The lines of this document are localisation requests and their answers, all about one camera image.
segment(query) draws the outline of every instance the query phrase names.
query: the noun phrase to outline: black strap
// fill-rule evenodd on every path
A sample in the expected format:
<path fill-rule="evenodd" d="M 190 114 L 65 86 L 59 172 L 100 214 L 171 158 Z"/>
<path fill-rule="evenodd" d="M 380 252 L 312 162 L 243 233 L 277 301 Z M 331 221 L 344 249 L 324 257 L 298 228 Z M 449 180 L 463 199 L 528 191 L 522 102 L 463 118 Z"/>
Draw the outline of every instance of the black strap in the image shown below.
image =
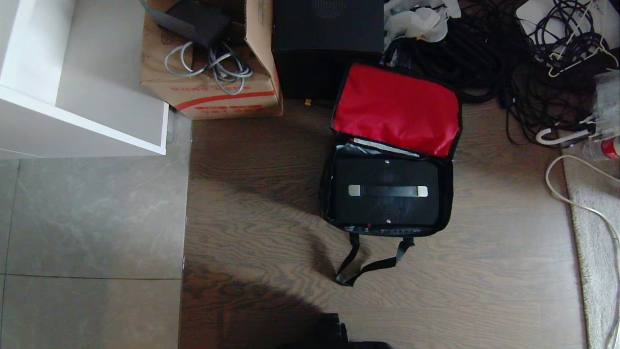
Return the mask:
<path fill-rule="evenodd" d="M 367 273 L 373 270 L 380 269 L 388 269 L 395 267 L 398 262 L 402 259 L 407 252 L 407 249 L 411 246 L 415 246 L 414 238 L 406 237 L 403 238 L 401 243 L 398 245 L 398 250 L 396 251 L 396 256 L 392 258 L 387 258 L 385 260 L 375 261 L 360 270 L 359 273 L 353 275 L 350 279 L 343 281 L 341 278 L 342 271 L 355 259 L 358 251 L 360 251 L 360 235 L 355 233 L 349 233 L 349 241 L 351 242 L 351 252 L 349 252 L 348 256 L 340 265 L 340 269 L 338 269 L 338 274 L 336 275 L 336 282 L 341 284 L 342 286 L 353 287 L 355 280 L 359 278 L 363 273 Z"/>

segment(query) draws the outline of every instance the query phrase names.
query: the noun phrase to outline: plastic bottle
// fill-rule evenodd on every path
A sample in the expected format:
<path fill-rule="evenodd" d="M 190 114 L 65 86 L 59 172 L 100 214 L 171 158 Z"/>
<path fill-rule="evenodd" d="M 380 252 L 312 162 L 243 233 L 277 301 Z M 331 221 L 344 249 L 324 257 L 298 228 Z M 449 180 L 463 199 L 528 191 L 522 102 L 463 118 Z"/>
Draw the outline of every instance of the plastic bottle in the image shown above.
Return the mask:
<path fill-rule="evenodd" d="M 620 136 L 600 140 L 589 140 L 583 146 L 583 154 L 593 161 L 602 161 L 620 158 Z"/>

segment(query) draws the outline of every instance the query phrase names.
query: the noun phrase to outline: rug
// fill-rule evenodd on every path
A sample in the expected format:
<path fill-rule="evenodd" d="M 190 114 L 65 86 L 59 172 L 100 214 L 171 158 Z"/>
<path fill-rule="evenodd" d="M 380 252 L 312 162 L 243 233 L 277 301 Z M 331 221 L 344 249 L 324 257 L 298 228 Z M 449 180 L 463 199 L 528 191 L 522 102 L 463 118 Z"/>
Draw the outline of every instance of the rug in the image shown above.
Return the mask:
<path fill-rule="evenodd" d="M 564 150 L 565 154 L 582 157 L 581 147 Z M 569 198 L 603 213 L 620 229 L 620 184 L 605 178 L 570 158 L 564 159 L 564 173 Z M 618 161 L 593 163 L 618 177 Z M 571 206 L 575 242 L 582 280 L 588 347 L 607 348 L 608 338 L 616 323 L 618 302 L 618 269 L 611 232 L 598 215 Z"/>

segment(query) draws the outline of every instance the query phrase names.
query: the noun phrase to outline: wooden floor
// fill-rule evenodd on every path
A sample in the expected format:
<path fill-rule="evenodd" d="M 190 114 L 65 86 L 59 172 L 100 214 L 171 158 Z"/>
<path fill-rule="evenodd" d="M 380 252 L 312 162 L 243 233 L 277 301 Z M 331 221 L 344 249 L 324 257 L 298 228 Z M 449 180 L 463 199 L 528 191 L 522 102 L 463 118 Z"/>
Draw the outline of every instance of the wooden floor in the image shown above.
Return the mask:
<path fill-rule="evenodd" d="M 450 224 L 354 288 L 332 280 L 348 238 L 317 214 L 330 111 L 287 101 L 280 118 L 195 122 L 181 349 L 275 348 L 320 312 L 396 349 L 584 348 L 570 216 L 543 180 L 558 152 L 510 145 L 495 102 L 463 119 Z M 372 261 L 398 241 L 362 244 Z"/>

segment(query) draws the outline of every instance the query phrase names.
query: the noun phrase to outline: gray cable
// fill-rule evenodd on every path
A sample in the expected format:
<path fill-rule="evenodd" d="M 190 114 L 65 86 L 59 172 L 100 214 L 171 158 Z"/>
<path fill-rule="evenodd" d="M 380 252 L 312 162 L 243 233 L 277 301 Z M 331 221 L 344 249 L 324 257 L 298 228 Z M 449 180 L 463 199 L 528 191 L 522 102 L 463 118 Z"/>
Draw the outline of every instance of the gray cable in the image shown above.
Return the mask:
<path fill-rule="evenodd" d="M 164 59 L 164 66 L 166 67 L 166 70 L 170 74 L 174 76 L 180 76 L 180 77 L 186 78 L 189 76 L 196 76 L 198 74 L 202 74 L 206 70 L 211 70 L 213 74 L 213 79 L 215 79 L 215 83 L 226 94 L 235 95 L 243 91 L 243 87 L 246 85 L 246 78 L 249 78 L 250 76 L 252 76 L 254 72 L 249 66 L 247 66 L 243 62 L 238 52 L 234 51 L 225 42 L 221 42 L 222 46 L 228 50 L 227 53 L 217 57 L 215 48 L 211 47 L 209 48 L 209 60 L 207 61 L 207 63 L 204 66 L 202 66 L 200 69 L 192 70 L 191 67 L 189 67 L 187 63 L 185 62 L 185 50 L 189 46 L 192 46 L 193 44 L 194 42 L 189 41 L 183 45 L 173 48 L 172 51 L 168 53 L 168 55 Z M 176 71 L 172 71 L 170 67 L 168 66 L 168 61 L 170 60 L 170 57 L 173 54 L 177 53 L 178 51 L 181 51 L 181 64 L 183 64 L 183 67 L 185 68 L 185 70 L 188 71 L 188 73 L 177 73 Z M 228 58 L 232 58 L 236 62 L 237 70 L 230 71 L 224 68 L 224 66 L 222 65 L 222 62 L 227 60 Z M 237 80 L 241 80 L 241 85 L 235 91 L 228 91 L 222 85 L 222 81 L 227 82 L 227 83 L 233 83 Z"/>

